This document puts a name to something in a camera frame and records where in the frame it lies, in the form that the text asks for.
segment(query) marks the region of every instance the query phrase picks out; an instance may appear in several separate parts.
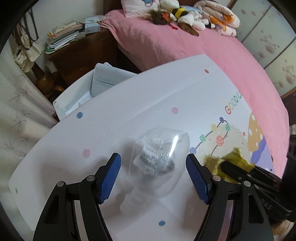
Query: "wall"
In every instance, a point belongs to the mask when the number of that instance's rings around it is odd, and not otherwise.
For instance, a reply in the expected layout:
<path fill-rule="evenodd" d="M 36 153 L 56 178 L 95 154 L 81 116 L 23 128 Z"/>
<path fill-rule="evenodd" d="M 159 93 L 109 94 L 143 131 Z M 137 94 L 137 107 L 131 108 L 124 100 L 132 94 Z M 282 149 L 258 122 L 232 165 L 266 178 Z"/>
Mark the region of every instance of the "wall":
<path fill-rule="evenodd" d="M 280 96 L 296 87 L 296 34 L 267 0 L 238 0 L 237 39 L 265 69 Z"/>
<path fill-rule="evenodd" d="M 54 65 L 49 63 L 48 56 L 44 53 L 47 47 L 46 34 L 54 27 L 72 19 L 79 21 L 84 17 L 103 14 L 103 0 L 39 0 L 33 7 L 33 13 L 39 34 L 37 43 L 43 48 L 43 54 L 36 62 L 42 69 L 48 66 L 51 71 L 54 71 Z M 31 22 L 29 28 L 31 35 L 35 38 Z"/>

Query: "wooden furniture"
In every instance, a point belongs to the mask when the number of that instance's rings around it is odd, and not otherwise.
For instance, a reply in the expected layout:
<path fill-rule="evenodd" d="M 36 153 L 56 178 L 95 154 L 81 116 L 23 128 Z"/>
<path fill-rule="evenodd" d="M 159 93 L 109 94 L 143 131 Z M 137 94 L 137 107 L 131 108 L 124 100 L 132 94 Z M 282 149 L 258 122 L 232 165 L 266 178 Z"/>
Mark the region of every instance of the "wooden furniture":
<path fill-rule="evenodd" d="M 91 71 L 97 63 L 108 62 L 117 66 L 116 40 L 108 29 L 101 28 L 98 33 L 87 34 L 85 38 L 52 53 L 57 70 L 68 85 Z"/>
<path fill-rule="evenodd" d="M 289 114 L 289 126 L 296 124 L 296 88 L 283 95 L 282 101 Z"/>

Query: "stack of books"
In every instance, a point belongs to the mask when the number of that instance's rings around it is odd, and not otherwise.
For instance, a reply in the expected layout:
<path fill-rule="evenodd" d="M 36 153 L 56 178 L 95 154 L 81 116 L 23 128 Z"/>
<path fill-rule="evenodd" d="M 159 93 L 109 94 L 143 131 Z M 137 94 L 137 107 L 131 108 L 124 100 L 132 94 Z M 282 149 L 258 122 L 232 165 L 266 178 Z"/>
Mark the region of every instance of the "stack of books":
<path fill-rule="evenodd" d="M 69 23 L 65 23 L 49 31 L 49 33 L 47 33 L 48 40 L 46 41 L 48 47 L 46 48 L 45 53 L 53 53 L 58 49 L 69 45 L 75 40 L 79 30 L 82 28 L 83 25 L 81 23 L 72 20 Z"/>

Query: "clear plastic bag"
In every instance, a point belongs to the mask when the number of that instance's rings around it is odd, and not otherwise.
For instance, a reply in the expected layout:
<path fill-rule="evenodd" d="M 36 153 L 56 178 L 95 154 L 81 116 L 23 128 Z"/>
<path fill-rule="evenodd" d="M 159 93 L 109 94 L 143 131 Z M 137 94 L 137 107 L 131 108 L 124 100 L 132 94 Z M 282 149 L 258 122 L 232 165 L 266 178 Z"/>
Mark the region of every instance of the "clear plastic bag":
<path fill-rule="evenodd" d="M 188 153 L 187 132 L 158 127 L 140 137 L 128 173 L 133 190 L 126 195 L 121 211 L 137 212 L 168 195 L 185 170 Z"/>

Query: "metal screw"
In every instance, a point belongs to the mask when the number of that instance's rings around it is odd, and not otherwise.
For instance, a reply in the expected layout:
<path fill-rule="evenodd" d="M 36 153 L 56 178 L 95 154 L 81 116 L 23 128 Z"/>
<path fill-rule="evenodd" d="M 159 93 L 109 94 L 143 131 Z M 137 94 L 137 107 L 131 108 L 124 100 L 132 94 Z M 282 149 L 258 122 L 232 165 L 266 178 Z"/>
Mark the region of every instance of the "metal screw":
<path fill-rule="evenodd" d="M 63 185 L 64 185 L 64 182 L 63 182 L 63 181 L 59 181 L 59 182 L 57 183 L 57 187 L 58 187 L 58 188 L 62 187 Z"/>
<path fill-rule="evenodd" d="M 213 176 L 213 180 L 215 180 L 217 182 L 220 182 L 221 181 L 221 177 L 215 175 L 215 176 Z"/>
<path fill-rule="evenodd" d="M 90 175 L 86 178 L 89 182 L 93 181 L 94 180 L 94 176 L 93 175 Z"/>
<path fill-rule="evenodd" d="M 251 186 L 251 183 L 250 183 L 249 181 L 244 181 L 244 185 L 245 185 L 246 187 L 250 187 L 250 186 Z"/>

